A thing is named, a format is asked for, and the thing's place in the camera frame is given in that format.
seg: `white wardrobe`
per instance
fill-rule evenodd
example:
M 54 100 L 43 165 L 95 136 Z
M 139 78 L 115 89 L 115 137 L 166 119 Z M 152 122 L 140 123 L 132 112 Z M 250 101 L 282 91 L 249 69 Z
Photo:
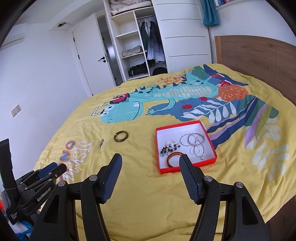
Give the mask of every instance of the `white wardrobe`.
M 152 0 L 152 7 L 111 15 L 110 0 L 103 0 L 111 39 L 124 81 L 152 76 L 157 67 L 170 72 L 199 64 L 212 63 L 207 27 L 202 24 L 199 0 Z M 156 16 L 165 62 L 149 68 L 145 52 L 122 57 L 125 50 L 143 47 L 140 25 L 146 17 Z M 146 63 L 148 73 L 130 77 L 130 67 Z

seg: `amber bangle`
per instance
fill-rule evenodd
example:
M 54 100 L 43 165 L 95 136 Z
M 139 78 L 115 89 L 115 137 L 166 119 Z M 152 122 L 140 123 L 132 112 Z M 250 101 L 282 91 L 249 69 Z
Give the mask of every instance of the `amber bangle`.
M 119 134 L 121 134 L 121 133 L 125 133 L 125 137 L 122 138 L 122 139 L 117 139 L 116 137 L 117 137 Z M 117 133 L 114 135 L 114 140 L 115 140 L 116 142 L 123 142 L 123 141 L 125 141 L 127 138 L 128 138 L 128 133 L 127 133 L 126 131 L 119 131 L 119 132 L 117 132 Z
M 173 152 L 171 154 L 168 155 L 168 158 L 167 158 L 167 164 L 169 167 L 173 167 L 171 164 L 170 164 L 170 159 L 173 157 L 173 156 L 181 156 L 183 155 L 182 152 L 179 152 L 179 151 L 176 151 L 176 152 Z

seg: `metal screw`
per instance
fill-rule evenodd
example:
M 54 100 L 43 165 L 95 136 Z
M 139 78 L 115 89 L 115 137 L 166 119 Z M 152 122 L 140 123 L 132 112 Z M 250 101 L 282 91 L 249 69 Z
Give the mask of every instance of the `metal screw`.
M 58 186 L 62 187 L 66 184 L 66 182 L 64 180 L 59 181 Z
M 95 181 L 95 180 L 98 179 L 98 177 L 97 177 L 96 175 L 91 175 L 91 176 L 89 177 L 89 179 L 90 179 L 91 181 Z
M 244 184 L 242 184 L 241 182 L 237 182 L 235 184 L 238 188 L 243 188 L 244 187 Z
M 213 178 L 211 176 L 205 176 L 204 178 L 207 182 L 213 181 Z

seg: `wardrobe drawer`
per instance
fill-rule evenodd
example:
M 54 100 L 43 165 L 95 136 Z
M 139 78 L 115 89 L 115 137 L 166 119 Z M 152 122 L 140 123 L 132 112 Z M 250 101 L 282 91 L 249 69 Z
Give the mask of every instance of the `wardrobe drawer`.
M 198 4 L 197 0 L 152 0 L 153 4 L 166 4 L 166 3 L 191 3 Z
M 200 9 L 197 4 L 159 4 L 154 6 L 156 18 L 168 19 L 199 19 L 202 20 Z
M 187 55 L 169 57 L 171 72 L 181 71 L 186 68 L 195 67 L 199 64 L 208 63 L 208 55 Z
M 208 29 L 202 24 L 202 20 L 176 19 L 160 22 L 165 38 L 173 37 L 206 37 Z
M 207 52 L 207 41 L 205 37 L 169 38 L 165 39 L 165 46 L 169 57 L 210 54 Z

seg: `black door handle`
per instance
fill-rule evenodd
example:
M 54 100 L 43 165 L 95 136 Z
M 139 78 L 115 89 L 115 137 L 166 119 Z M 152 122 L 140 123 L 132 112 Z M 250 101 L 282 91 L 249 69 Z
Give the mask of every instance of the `black door handle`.
M 105 59 L 105 57 L 101 57 L 98 61 L 102 60 L 102 59 Z

